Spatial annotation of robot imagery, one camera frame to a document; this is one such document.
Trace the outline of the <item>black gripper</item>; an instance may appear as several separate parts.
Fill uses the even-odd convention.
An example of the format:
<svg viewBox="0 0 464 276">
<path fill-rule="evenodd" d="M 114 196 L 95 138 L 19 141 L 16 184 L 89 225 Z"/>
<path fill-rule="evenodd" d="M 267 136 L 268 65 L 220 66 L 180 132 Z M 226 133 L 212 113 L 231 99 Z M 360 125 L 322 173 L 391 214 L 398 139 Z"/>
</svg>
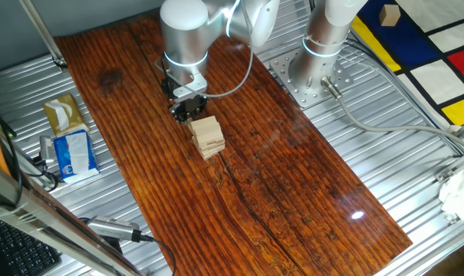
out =
<svg viewBox="0 0 464 276">
<path fill-rule="evenodd" d="M 186 88 L 179 86 L 170 78 L 162 79 L 161 88 L 169 101 L 173 103 L 173 105 L 169 107 L 169 112 L 178 123 L 186 123 L 190 116 L 193 119 L 198 118 L 209 101 L 207 97 L 192 93 Z M 184 95 L 175 95 L 175 90 L 183 92 Z M 186 105 L 190 106 L 190 112 L 186 109 Z"/>
</svg>

